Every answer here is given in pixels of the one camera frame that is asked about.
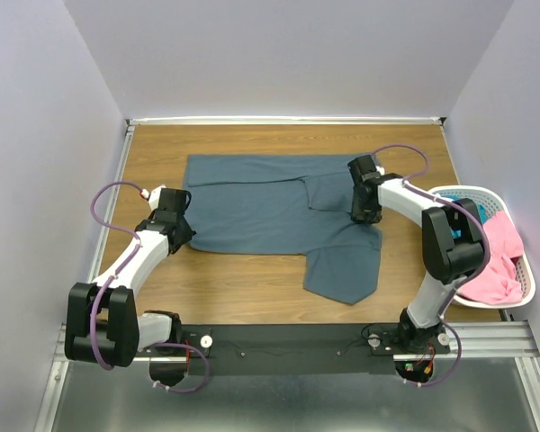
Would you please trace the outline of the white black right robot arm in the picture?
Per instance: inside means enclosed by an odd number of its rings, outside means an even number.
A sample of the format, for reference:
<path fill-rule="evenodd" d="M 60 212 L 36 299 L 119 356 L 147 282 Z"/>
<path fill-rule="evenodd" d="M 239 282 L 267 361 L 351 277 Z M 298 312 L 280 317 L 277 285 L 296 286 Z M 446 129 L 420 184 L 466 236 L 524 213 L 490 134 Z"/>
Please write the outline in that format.
<path fill-rule="evenodd" d="M 415 353 L 446 326 L 444 316 L 457 292 L 475 279 L 490 261 L 490 244 L 476 204 L 449 201 L 378 171 L 353 174 L 351 218 L 374 224 L 389 208 L 421 228 L 426 274 L 414 300 L 401 312 L 394 340 L 401 351 Z"/>

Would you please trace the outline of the aluminium front rail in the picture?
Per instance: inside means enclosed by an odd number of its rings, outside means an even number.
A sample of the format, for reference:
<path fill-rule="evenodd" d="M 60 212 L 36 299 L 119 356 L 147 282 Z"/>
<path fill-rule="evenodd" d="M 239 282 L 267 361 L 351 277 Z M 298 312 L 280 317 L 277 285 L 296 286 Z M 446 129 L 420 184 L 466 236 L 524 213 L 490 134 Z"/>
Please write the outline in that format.
<path fill-rule="evenodd" d="M 467 358 L 539 357 L 540 351 L 526 320 L 454 322 Z"/>

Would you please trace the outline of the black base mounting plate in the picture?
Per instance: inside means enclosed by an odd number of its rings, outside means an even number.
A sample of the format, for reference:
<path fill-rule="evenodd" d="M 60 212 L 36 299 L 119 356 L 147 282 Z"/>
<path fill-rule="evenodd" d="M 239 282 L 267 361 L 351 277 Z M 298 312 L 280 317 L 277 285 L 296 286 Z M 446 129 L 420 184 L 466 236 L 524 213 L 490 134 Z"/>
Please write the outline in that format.
<path fill-rule="evenodd" d="M 398 374 L 426 383 L 450 338 L 439 327 L 409 342 L 395 323 L 186 325 L 181 347 L 152 347 L 150 378 L 170 389 L 203 377 Z"/>

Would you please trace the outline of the pink t-shirt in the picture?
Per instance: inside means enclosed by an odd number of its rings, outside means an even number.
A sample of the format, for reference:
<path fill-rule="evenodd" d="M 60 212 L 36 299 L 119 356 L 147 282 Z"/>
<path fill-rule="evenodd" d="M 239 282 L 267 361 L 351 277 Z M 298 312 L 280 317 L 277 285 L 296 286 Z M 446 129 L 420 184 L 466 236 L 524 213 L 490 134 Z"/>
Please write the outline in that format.
<path fill-rule="evenodd" d="M 490 261 L 472 281 L 458 291 L 464 298 L 487 305 L 517 303 L 522 286 L 517 280 L 515 261 L 524 255 L 524 244 L 504 211 L 498 211 L 483 225 L 490 245 Z"/>

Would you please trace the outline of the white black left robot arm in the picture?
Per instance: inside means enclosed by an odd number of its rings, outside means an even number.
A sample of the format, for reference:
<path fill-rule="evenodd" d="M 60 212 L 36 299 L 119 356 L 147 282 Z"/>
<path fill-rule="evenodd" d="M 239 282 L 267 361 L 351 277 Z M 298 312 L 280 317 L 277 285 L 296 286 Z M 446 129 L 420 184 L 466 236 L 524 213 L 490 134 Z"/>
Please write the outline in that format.
<path fill-rule="evenodd" d="M 88 283 L 76 283 L 67 299 L 66 357 L 105 370 L 130 365 L 147 347 L 170 356 L 183 344 L 179 315 L 161 310 L 139 315 L 136 297 L 158 264 L 195 235 L 185 218 L 192 195 L 163 185 L 152 191 L 136 189 L 150 213 L 135 229 L 103 221 L 96 214 L 96 202 L 91 203 L 97 222 L 131 235 L 131 242 L 102 274 Z"/>

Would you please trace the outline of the white plastic laundry basket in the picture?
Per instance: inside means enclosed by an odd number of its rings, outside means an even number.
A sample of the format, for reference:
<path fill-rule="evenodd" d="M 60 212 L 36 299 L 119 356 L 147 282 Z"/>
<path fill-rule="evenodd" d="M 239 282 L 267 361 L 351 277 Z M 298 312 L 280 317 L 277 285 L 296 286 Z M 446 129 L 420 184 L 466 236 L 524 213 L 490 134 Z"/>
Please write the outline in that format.
<path fill-rule="evenodd" d="M 485 310 L 528 304 L 536 292 L 536 284 L 522 239 L 504 201 L 493 191 L 479 186 L 445 185 L 430 192 L 450 201 L 472 200 L 490 245 L 489 263 L 479 276 L 457 290 L 453 303 Z"/>

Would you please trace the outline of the grey-blue t-shirt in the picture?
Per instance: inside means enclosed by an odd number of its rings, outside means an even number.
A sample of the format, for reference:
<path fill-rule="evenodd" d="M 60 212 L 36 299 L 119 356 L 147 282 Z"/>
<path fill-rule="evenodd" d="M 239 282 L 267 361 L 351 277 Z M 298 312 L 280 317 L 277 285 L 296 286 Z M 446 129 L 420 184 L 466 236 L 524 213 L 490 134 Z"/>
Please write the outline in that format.
<path fill-rule="evenodd" d="M 188 157 L 184 189 L 194 249 L 231 255 L 302 255 L 304 288 L 354 305 L 378 285 L 382 234 L 350 212 L 354 155 Z"/>

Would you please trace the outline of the teal t-shirt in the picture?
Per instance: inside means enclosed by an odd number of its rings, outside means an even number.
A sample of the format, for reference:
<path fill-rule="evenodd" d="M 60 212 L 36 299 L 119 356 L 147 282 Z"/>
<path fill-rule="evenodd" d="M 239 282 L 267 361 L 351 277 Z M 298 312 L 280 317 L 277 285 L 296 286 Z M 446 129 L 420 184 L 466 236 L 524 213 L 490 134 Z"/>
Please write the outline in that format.
<path fill-rule="evenodd" d="M 453 201 L 453 202 L 461 200 L 460 196 L 452 195 L 452 194 L 442 194 L 441 197 L 444 198 L 444 199 Z M 480 220 L 481 224 L 484 224 L 490 218 L 488 216 L 486 208 L 483 205 L 479 204 L 479 203 L 476 204 L 476 207 L 477 207 L 478 214 L 479 214 L 479 220 Z M 458 239 L 461 236 L 461 231 L 460 230 L 452 230 L 451 233 L 452 233 L 452 236 L 453 236 L 454 239 Z"/>

